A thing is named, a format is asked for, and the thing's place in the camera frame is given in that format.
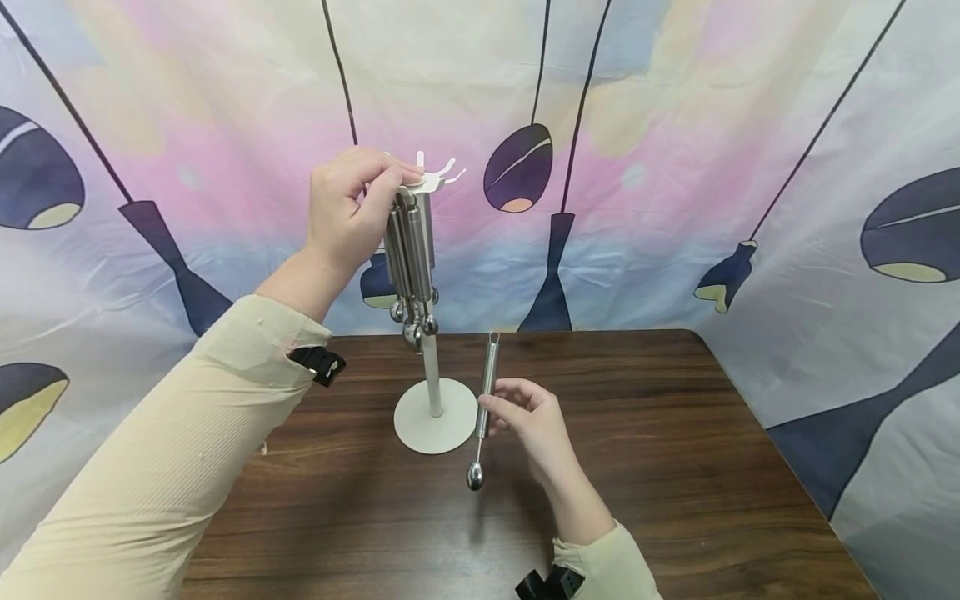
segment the left hand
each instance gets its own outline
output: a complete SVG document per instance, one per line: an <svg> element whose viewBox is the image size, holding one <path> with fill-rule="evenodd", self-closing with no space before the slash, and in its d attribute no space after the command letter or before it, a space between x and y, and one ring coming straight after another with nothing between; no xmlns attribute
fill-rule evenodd
<svg viewBox="0 0 960 600"><path fill-rule="evenodd" d="M397 189L419 182L422 175L415 164L361 147L317 167L310 175L305 250L349 280L383 240ZM366 197L359 201L365 188Z"/></svg>
<svg viewBox="0 0 960 600"><path fill-rule="evenodd" d="M256 294L321 322L387 229L396 191L423 169L369 148L351 148L310 175L306 243ZM366 188L363 200L360 194Z"/></svg>

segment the hand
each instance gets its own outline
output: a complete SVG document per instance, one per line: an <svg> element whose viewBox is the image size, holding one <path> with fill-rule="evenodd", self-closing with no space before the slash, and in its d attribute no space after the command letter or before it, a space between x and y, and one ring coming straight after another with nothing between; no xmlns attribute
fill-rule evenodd
<svg viewBox="0 0 960 600"><path fill-rule="evenodd" d="M490 435L513 429L538 483L551 492L579 476L580 463L556 396L526 379L498 379L493 392L496 396L480 396L492 414Z"/></svg>
<svg viewBox="0 0 960 600"><path fill-rule="evenodd" d="M383 240L396 190L422 176L422 167L361 147L317 167L310 174L306 251L349 280Z"/></svg>
<svg viewBox="0 0 960 600"><path fill-rule="evenodd" d="M383 239L396 190L422 175L417 165L357 147L314 169L306 244L255 293L321 322Z"/></svg>
<svg viewBox="0 0 960 600"><path fill-rule="evenodd" d="M505 429L518 434L550 500L560 538L586 546L613 531L616 521L580 468L557 397L526 379L499 379L494 391L496 396L480 396L493 415L490 435Z"/></svg>

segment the beige sleeve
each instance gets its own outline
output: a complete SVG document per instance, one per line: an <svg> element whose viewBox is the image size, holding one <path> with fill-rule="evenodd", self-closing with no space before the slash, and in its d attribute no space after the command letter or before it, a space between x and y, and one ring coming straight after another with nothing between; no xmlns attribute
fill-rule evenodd
<svg viewBox="0 0 960 600"><path fill-rule="evenodd" d="M584 576L576 600L662 600L650 567L620 523L589 546L553 540L553 562Z"/></svg>
<svg viewBox="0 0 960 600"><path fill-rule="evenodd" d="M247 296L107 438L0 576L0 598L177 597L233 481L313 374L289 348L330 332Z"/></svg>

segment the white round base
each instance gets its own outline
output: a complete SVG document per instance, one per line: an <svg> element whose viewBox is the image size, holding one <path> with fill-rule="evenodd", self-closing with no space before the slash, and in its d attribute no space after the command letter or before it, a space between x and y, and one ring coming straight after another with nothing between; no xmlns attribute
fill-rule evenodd
<svg viewBox="0 0 960 600"><path fill-rule="evenodd" d="M444 401L444 413L439 417L430 416L426 381L407 390L396 404L396 436L411 450L420 454L443 454L460 447L473 435L479 405L470 388L441 377L440 397Z"/></svg>

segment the printed backdrop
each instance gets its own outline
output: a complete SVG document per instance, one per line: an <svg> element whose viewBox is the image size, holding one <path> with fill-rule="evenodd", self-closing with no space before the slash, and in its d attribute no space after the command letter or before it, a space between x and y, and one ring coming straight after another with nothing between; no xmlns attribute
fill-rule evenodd
<svg viewBox="0 0 960 600"><path fill-rule="evenodd" d="M361 144L467 168L443 331L700 332L880 592L952 597L960 5L482 4L0 0L0 568Z"/></svg>

